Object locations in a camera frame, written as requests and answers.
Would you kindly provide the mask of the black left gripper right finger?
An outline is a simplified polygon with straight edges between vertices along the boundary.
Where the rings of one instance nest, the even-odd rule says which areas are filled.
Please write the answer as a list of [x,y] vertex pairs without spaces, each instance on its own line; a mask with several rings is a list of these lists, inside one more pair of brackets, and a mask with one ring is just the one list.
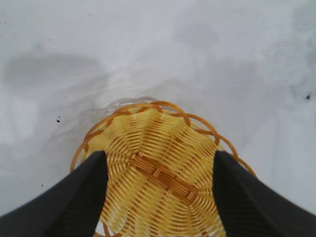
[[315,215],[270,189],[224,151],[215,154],[213,195],[229,237],[316,235]]

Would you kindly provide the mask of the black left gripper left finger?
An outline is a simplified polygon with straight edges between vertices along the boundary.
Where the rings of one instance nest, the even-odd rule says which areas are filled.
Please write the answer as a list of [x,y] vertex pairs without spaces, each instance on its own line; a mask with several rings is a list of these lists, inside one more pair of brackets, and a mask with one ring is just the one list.
[[2,237],[92,237],[106,200],[107,156],[94,152],[37,198],[1,216]]

